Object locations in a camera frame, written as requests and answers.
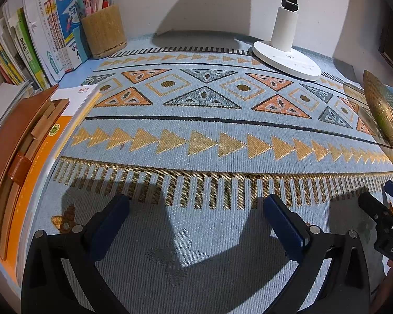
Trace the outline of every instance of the lamp base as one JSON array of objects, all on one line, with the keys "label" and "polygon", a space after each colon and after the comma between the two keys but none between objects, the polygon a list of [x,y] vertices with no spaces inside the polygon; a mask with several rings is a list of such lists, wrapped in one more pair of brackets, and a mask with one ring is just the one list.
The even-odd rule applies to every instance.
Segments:
[{"label": "lamp base", "polygon": [[253,45],[253,53],[268,65],[300,79],[316,81],[322,74],[313,60],[293,48],[287,53],[268,45],[266,41],[257,41]]}]

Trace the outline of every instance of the golden decorative plate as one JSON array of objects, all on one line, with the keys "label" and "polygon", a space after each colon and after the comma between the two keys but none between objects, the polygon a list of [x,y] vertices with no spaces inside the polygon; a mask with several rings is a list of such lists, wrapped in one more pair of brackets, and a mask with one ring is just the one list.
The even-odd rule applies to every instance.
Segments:
[{"label": "golden decorative plate", "polygon": [[393,93],[369,71],[364,71],[364,92],[374,119],[393,146]]}]

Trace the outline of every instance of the white desk lamp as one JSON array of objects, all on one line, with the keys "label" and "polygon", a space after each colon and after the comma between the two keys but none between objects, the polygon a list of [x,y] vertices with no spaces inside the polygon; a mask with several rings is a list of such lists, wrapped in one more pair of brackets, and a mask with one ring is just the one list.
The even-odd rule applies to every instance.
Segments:
[{"label": "white desk lamp", "polygon": [[253,52],[259,59],[280,71],[297,78],[316,81],[322,74],[319,66],[308,56],[292,48],[296,35],[297,10],[297,0],[282,0],[271,41],[257,41],[253,45]]}]

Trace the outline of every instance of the pen holder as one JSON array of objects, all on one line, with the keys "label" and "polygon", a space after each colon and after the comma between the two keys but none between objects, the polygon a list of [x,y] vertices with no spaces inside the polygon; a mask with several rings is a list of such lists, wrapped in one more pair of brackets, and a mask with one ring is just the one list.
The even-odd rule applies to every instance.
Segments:
[{"label": "pen holder", "polygon": [[82,25],[94,59],[110,56],[127,45],[116,4],[86,16]]}]

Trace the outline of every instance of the bolt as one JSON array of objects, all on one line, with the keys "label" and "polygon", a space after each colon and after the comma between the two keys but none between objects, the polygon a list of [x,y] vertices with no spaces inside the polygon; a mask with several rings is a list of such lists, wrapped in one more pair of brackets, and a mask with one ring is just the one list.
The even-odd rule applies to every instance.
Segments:
[{"label": "bolt", "polygon": [[358,234],[355,230],[349,230],[348,234],[353,238],[356,239],[358,237]]},{"label": "bolt", "polygon": [[42,235],[43,235],[43,230],[38,230],[38,231],[36,231],[35,234],[34,234],[34,236],[35,236],[37,239],[40,238],[40,237],[42,237]]},{"label": "bolt", "polygon": [[317,235],[317,234],[320,233],[320,228],[319,228],[318,226],[311,226],[311,227],[309,228],[309,230],[310,230],[310,232],[311,232],[312,234],[315,234],[315,235]]},{"label": "bolt", "polygon": [[71,229],[71,231],[74,232],[75,234],[81,232],[82,230],[83,230],[83,226],[80,225],[80,224],[75,225],[75,226],[73,227],[73,229]]}]

